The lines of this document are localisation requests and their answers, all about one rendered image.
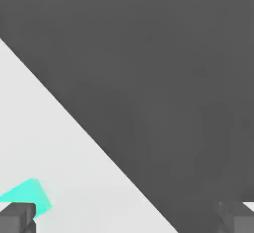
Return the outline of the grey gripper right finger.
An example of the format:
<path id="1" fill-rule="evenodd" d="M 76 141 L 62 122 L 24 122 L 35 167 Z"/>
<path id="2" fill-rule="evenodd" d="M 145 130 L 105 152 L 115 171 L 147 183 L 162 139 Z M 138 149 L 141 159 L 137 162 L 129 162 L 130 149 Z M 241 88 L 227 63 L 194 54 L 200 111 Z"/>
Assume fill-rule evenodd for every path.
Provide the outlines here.
<path id="1" fill-rule="evenodd" d="M 217 233 L 254 233 L 254 212 L 244 203 L 219 202 L 216 212 L 221 219 Z"/>

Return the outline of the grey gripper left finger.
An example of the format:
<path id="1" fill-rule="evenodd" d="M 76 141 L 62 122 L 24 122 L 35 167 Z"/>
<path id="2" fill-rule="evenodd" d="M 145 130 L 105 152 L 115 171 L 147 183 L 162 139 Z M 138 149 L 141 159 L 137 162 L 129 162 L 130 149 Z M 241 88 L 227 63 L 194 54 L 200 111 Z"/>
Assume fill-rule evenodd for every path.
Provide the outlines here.
<path id="1" fill-rule="evenodd" d="M 12 202 L 0 211 L 0 233 L 37 233 L 36 205 Z"/>

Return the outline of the small cyan cube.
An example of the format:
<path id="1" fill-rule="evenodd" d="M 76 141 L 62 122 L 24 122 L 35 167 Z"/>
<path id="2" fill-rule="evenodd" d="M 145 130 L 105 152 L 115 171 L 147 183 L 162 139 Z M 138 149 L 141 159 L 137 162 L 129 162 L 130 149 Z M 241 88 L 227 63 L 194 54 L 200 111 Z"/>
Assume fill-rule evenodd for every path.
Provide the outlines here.
<path id="1" fill-rule="evenodd" d="M 41 183 L 36 178 L 30 178 L 4 194 L 0 195 L 0 203 L 34 203 L 35 218 L 52 209 L 52 204 Z"/>

